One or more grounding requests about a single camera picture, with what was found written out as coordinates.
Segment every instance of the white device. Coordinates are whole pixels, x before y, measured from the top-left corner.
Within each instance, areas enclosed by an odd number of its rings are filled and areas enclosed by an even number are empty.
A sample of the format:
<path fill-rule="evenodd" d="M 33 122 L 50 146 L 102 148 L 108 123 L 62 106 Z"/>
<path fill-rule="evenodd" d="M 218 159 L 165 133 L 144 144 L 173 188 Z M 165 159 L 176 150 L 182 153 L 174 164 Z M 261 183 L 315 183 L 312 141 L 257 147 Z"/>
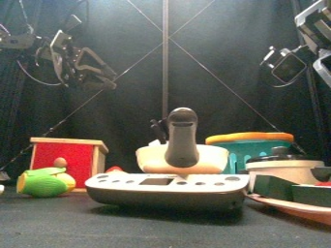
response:
<path fill-rule="evenodd" d="M 86 182 L 86 192 L 100 203 L 224 211 L 241 207 L 247 174 L 100 173 Z"/>

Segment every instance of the red wooden box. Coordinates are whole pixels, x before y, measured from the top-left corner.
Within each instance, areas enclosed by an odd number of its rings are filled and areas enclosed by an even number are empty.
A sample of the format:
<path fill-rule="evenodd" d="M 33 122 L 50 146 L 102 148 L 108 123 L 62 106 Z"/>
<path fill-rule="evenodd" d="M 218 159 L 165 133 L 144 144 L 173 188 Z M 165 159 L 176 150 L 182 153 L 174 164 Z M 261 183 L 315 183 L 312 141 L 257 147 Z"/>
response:
<path fill-rule="evenodd" d="M 85 180 L 104 172 L 108 149 L 100 140 L 30 138 L 33 151 L 29 169 L 52 167 L 57 158 L 66 161 L 66 173 L 76 180 L 76 189 L 85 188 Z"/>

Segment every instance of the cable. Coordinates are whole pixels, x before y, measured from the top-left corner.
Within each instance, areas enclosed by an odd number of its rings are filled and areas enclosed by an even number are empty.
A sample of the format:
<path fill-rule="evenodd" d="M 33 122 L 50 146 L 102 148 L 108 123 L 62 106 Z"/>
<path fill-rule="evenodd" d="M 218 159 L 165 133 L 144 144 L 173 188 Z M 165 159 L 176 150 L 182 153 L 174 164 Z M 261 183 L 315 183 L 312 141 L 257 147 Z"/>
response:
<path fill-rule="evenodd" d="M 40 81 L 37 78 L 34 78 L 34 77 L 28 73 L 28 71 L 26 71 L 25 68 L 22 67 L 21 62 L 20 62 L 18 60 L 17 60 L 17 64 L 18 64 L 18 66 L 20 66 L 20 69 L 21 69 L 22 72 L 25 73 L 25 75 L 26 75 L 32 80 L 34 80 L 36 82 L 38 82 L 40 84 L 46 85 L 46 86 L 60 86 L 60 85 L 61 85 L 61 83 L 46 83 L 46 82 L 44 82 L 44 81 Z"/>

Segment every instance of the pot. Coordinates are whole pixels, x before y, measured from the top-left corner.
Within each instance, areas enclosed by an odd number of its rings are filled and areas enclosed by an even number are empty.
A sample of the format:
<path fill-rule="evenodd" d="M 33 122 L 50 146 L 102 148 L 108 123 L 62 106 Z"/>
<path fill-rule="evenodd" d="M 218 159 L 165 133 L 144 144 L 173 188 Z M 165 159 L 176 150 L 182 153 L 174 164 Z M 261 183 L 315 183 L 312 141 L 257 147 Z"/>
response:
<path fill-rule="evenodd" d="M 297 184 L 315 184 L 317 180 L 311 169 L 324 167 L 323 161 L 307 155 L 287 154 L 285 147 L 275 147 L 271 156 L 248 159 L 245 169 L 249 173 L 249 190 L 253 188 L 256 174 L 273 175 Z"/>

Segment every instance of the display screen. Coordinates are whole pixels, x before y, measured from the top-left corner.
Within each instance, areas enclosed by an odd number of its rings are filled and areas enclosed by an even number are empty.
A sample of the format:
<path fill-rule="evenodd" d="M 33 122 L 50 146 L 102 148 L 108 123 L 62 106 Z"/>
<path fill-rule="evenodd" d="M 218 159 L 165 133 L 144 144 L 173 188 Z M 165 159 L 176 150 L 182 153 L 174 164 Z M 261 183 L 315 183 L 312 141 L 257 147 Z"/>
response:
<path fill-rule="evenodd" d="M 169 185 L 172 181 L 173 178 L 148 178 L 140 183 L 140 185 Z"/>

